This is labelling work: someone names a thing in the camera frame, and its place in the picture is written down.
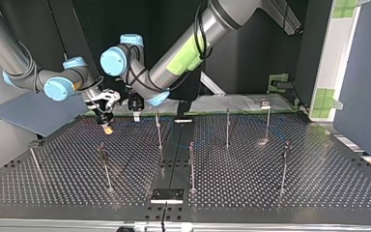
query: blue joint cap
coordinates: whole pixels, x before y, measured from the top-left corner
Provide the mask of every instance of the blue joint cap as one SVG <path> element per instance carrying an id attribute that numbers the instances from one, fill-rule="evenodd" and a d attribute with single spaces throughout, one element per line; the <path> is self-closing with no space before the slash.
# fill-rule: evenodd
<path id="1" fill-rule="evenodd" d="M 108 75 L 119 76 L 128 68 L 128 59 L 120 47 L 112 46 L 101 55 L 100 65 Z"/>
<path id="2" fill-rule="evenodd" d="M 15 85 L 12 83 L 11 78 L 9 77 L 9 75 L 8 75 L 5 71 L 3 71 L 2 75 L 4 76 L 4 81 L 5 81 L 5 83 L 7 83 L 8 85 L 14 86 L 14 87 L 16 87 L 16 88 L 19 89 L 19 87 L 15 86 Z"/>
<path id="3" fill-rule="evenodd" d="M 87 66 L 87 64 L 86 64 L 86 61 L 84 61 L 84 59 L 80 56 L 73 57 L 73 58 L 63 62 L 63 68 L 65 70 L 76 68 L 76 67 L 83 67 L 83 66 Z"/>
<path id="4" fill-rule="evenodd" d="M 120 37 L 120 44 L 144 46 L 143 37 L 136 34 L 125 34 Z"/>
<path id="5" fill-rule="evenodd" d="M 170 95 L 170 92 L 167 91 L 167 92 L 157 95 L 156 97 L 150 100 L 146 100 L 146 102 L 152 106 L 159 106 L 168 98 L 169 95 Z"/>
<path id="6" fill-rule="evenodd" d="M 43 86 L 48 98 L 61 102 L 73 95 L 73 83 L 64 77 L 52 77 Z"/>

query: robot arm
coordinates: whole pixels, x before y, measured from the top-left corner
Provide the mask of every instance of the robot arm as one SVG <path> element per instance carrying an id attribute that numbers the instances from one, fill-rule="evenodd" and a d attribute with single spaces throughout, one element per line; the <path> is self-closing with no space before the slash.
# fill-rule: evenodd
<path id="1" fill-rule="evenodd" d="M 94 79 L 86 62 L 81 57 L 64 62 L 64 71 L 52 72 L 41 69 L 32 55 L 3 23 L 0 15 L 0 65 L 4 69 L 6 83 L 22 89 L 45 92 L 54 101 L 63 101 L 69 96 L 81 93 L 89 109 L 96 113 L 96 120 L 103 126 L 106 133 L 112 130 L 108 127 L 113 114 L 114 104 L 120 99 L 117 92 L 103 91 L 99 84 L 101 80 Z"/>
<path id="2" fill-rule="evenodd" d="M 160 105 L 169 96 L 169 87 L 176 80 L 194 71 L 217 42 L 228 32 L 244 26 L 257 9 L 268 4 L 267 1 L 211 0 L 201 18 L 196 17 L 196 23 L 150 71 L 131 54 L 131 47 L 139 46 L 142 41 L 135 35 L 123 35 L 120 44 L 106 50 L 100 58 L 101 66 L 109 75 L 121 76 L 149 104 Z"/>

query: vertical metal post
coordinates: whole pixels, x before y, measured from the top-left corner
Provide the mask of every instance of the vertical metal post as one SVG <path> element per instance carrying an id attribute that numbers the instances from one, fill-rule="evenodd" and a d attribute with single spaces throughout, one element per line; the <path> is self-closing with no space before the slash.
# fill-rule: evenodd
<path id="1" fill-rule="evenodd" d="M 191 193 L 197 191 L 195 188 L 195 180 L 194 180 L 194 143 L 191 142 L 189 144 L 189 159 L 191 162 Z"/>
<path id="2" fill-rule="evenodd" d="M 270 127 L 270 120 L 271 120 L 271 107 L 268 108 L 267 128 Z"/>
<path id="3" fill-rule="evenodd" d="M 284 170 L 283 170 L 283 173 L 282 173 L 282 183 L 281 183 L 280 196 L 282 196 L 282 194 L 284 193 L 287 167 L 288 167 L 288 162 L 289 162 L 290 158 L 291 158 L 291 142 L 290 141 L 285 141 L 285 144 L 284 144 Z"/>
<path id="4" fill-rule="evenodd" d="M 230 147 L 230 109 L 227 108 L 227 148 Z"/>
<path id="5" fill-rule="evenodd" d="M 113 187 L 111 186 L 110 174 L 108 172 L 108 168 L 107 168 L 107 163 L 106 162 L 104 163 L 104 170 L 106 171 L 107 183 L 109 185 L 109 190 L 113 190 Z"/>
<path id="6" fill-rule="evenodd" d="M 100 144 L 100 147 L 99 147 L 99 159 L 100 159 L 100 162 L 103 164 L 104 171 L 106 173 L 107 184 L 109 186 L 109 190 L 112 191 L 113 187 L 111 186 L 110 173 L 107 167 L 108 156 L 106 154 L 106 149 L 105 149 L 103 142 Z"/>
<path id="7" fill-rule="evenodd" d="M 162 149 L 162 143 L 161 143 L 161 128 L 159 123 L 159 112 L 156 113 L 156 125 L 157 125 L 157 131 L 158 131 L 158 147 L 161 150 Z"/>
<path id="8" fill-rule="evenodd" d="M 35 151 L 33 150 L 33 148 L 29 148 L 31 154 L 32 154 L 32 157 L 33 157 L 33 161 L 35 162 L 35 165 L 36 167 L 38 168 L 38 171 L 42 177 L 42 180 L 44 181 L 44 178 L 43 178 L 43 173 L 42 173 L 42 170 L 41 170 L 41 166 L 39 165 L 39 162 L 38 162 L 38 159 L 36 157 L 36 154 L 35 154 Z"/>

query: perforated metal table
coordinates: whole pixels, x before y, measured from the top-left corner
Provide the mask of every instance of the perforated metal table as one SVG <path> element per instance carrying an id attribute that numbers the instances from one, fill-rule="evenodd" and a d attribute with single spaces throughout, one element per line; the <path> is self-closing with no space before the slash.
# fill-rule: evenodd
<path id="1" fill-rule="evenodd" d="M 116 118 L 103 133 L 84 118 L 0 169 L 0 218 L 153 221 L 160 223 L 371 225 L 371 166 L 299 114 L 162 117 L 163 150 L 154 118 Z M 284 142 L 292 143 L 281 192 Z M 108 190 L 98 147 L 110 155 Z M 196 192 L 190 192 L 194 142 Z M 151 204 L 154 189 L 183 189 L 180 205 Z"/>

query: black cable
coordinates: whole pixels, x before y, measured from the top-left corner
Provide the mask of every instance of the black cable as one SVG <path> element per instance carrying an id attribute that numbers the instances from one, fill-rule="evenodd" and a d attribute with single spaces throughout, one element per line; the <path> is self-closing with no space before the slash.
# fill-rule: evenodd
<path id="1" fill-rule="evenodd" d="M 206 32 L 204 31 L 204 24 L 203 24 L 203 5 L 204 5 L 204 0 L 201 0 L 200 4 L 198 5 L 197 13 L 195 14 L 194 40 L 197 46 L 198 53 L 200 54 L 200 59 L 206 60 L 207 58 L 211 56 L 211 54 L 213 53 L 213 50 L 210 49 L 208 51 L 207 35 L 206 35 Z M 201 38 L 203 39 L 203 48 L 201 48 L 200 46 L 200 40 L 198 38 L 198 30 L 200 31 Z"/>
<path id="2" fill-rule="evenodd" d="M 283 33 L 283 38 L 282 38 L 282 45 L 283 45 L 283 50 L 284 50 L 284 65 L 285 65 L 285 68 L 288 70 L 288 73 L 289 73 L 289 66 L 287 65 L 287 57 L 286 57 L 286 45 L 285 45 L 285 25 L 286 25 L 286 21 L 287 21 L 287 17 L 288 17 L 288 8 L 289 8 L 289 0 L 287 0 L 287 5 L 285 7 L 285 12 L 284 12 L 284 20 L 282 22 L 282 33 Z M 308 107 L 305 105 L 305 103 L 303 102 L 302 98 L 300 97 L 300 94 L 298 93 L 297 91 L 297 88 L 295 87 L 295 81 L 292 82 L 292 86 L 293 86 L 293 89 L 294 89 L 294 92 L 295 94 L 297 95 L 297 98 L 300 100 L 300 104 L 303 105 L 303 107 L 305 108 L 306 112 L 309 114 L 309 109 Z"/>

